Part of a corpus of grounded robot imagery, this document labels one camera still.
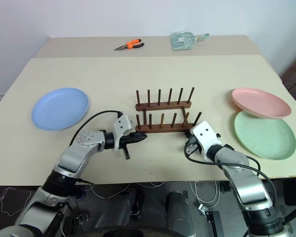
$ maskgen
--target wooden rack base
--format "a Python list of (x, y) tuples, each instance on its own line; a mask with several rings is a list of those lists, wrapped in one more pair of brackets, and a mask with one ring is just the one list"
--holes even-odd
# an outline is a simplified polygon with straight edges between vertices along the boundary
[(140, 128), (136, 126), (137, 132), (144, 132), (144, 133), (159, 133), (159, 132), (184, 132), (188, 131), (193, 127), (193, 123), (187, 123), (183, 126), (183, 123), (176, 123), (172, 127), (171, 124), (164, 124), (160, 127), (160, 124), (152, 124), (151, 128), (149, 125), (140, 125)]
[(142, 103), (136, 105), (137, 111), (152, 111), (152, 110), (175, 110), (181, 108), (190, 108), (192, 103), (190, 101), (160, 102), (158, 103)]

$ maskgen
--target table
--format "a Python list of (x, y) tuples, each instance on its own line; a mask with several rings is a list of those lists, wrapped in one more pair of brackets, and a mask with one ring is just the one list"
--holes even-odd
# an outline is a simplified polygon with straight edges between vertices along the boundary
[[(123, 54), (140, 54), (139, 50), (126, 50)], [(292, 114), (284, 120), (296, 136), (296, 101), (257, 51), (255, 55), (216, 53), (182, 57), (79, 57), (79, 53), (60, 56), (43, 58), (40, 51), (37, 58), (29, 61), (0, 103), (0, 185), (43, 184), (77, 128), (99, 111), (121, 110), (134, 124), (136, 114), (142, 120), (142, 113), (135, 110), (136, 90), (144, 102), (147, 89), (150, 89), (151, 101), (156, 102), (158, 89), (161, 89), (161, 100), (166, 101), (170, 88), (173, 88), (174, 99), (183, 87), (182, 99), (186, 100), (193, 86), (192, 106), (186, 110), (190, 112), (190, 121), (201, 111), (201, 119), (207, 120), (222, 135), (223, 143), (257, 158), (268, 176), (296, 176), (296, 151), (289, 159), (281, 161), (258, 158), (247, 151), (234, 134), (233, 121), (240, 109), (231, 101), (231, 91), (237, 87), (254, 87), (274, 93), (291, 106)], [(36, 128), (31, 121), (36, 101), (61, 87), (76, 87), (89, 96), (87, 115), (78, 124), (62, 131)], [(151, 112), (152, 123), (160, 122), (161, 113), (165, 114), (164, 122), (170, 123), (173, 112)], [(177, 112), (177, 121), (183, 121), (182, 113)], [(101, 115), (86, 129), (110, 131), (115, 119), (115, 115)], [(219, 168), (186, 160), (183, 154), (185, 140), (183, 133), (148, 134), (146, 140), (128, 146), (130, 160), (125, 160), (123, 150), (105, 150), (93, 156), (82, 178), (96, 184), (226, 180)]]

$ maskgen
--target floor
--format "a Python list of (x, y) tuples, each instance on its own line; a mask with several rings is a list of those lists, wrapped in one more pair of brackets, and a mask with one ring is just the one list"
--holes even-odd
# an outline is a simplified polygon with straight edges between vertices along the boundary
[[(104, 197), (108, 197), (122, 190), (126, 186), (127, 185), (97, 185), (96, 187), (94, 187), (94, 190), (98, 194)], [(213, 236), (211, 225), (207, 223), (206, 217), (202, 216), (197, 209), (198, 203), (190, 189), (189, 182), (169, 182), (157, 188), (145, 188), (139, 186), (138, 184), (132, 184), (131, 187), (135, 189), (141, 189), (143, 191), (144, 206), (142, 209), (142, 216), (139, 221), (130, 221), (129, 225), (154, 226), (164, 228), (166, 225), (165, 200), (167, 194), (174, 190), (187, 190), (187, 201), (190, 205), (197, 237)], [(282, 215), (286, 215), (295, 207), (284, 205), (281, 181), (276, 181), (276, 187), (279, 196), (278, 209), (282, 213)], [(0, 197), (5, 188), (6, 187), (0, 187)], [(209, 200), (214, 196), (215, 185), (213, 182), (198, 182), (197, 190), (200, 198), (204, 200)], [(9, 211), (10, 213), (13, 213), (21, 209), (24, 206), (24, 202), (29, 197), (29, 195), (30, 191), (28, 190), (8, 190), (3, 199), (3, 211)], [(94, 226), (98, 216), (112, 200), (113, 198), (101, 199), (95, 196), (91, 190), (86, 192), (86, 198), (82, 201), (78, 201), (80, 211), (87, 211), (92, 216), (92, 219), (83, 225), (84, 231), (87, 231)], [(70, 201), (70, 204), (75, 208), (75, 202), (73, 200)], [(225, 237), (243, 236), (243, 233), (246, 231), (246, 226), (232, 192), (223, 192), (221, 188), (219, 203), (213, 208), (213, 210), (220, 212)], [(9, 217), (6, 213), (1, 213), (0, 211), (0, 229), (9, 225), (13, 225), (14, 221), (17, 218), (17, 215), (18, 213), (12, 217)], [(296, 219), (290, 223), (289, 228), (292, 236), (296, 237)]]

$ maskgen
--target blue plate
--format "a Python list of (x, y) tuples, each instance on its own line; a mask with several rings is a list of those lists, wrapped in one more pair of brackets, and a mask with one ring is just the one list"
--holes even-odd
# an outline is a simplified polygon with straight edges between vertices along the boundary
[(61, 88), (49, 92), (36, 103), (32, 121), (44, 130), (62, 130), (79, 122), (88, 107), (88, 97), (81, 90)]

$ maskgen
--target orange pliers handle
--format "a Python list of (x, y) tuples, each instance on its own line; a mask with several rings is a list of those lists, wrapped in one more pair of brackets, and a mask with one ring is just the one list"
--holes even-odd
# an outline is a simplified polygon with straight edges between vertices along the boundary
[(144, 46), (144, 43), (136, 44), (136, 43), (140, 43), (141, 41), (142, 41), (141, 39), (135, 39), (135, 40), (129, 41), (129, 42), (126, 43), (127, 48), (128, 49), (131, 49), (131, 48), (140, 48), (140, 47), (143, 47)]

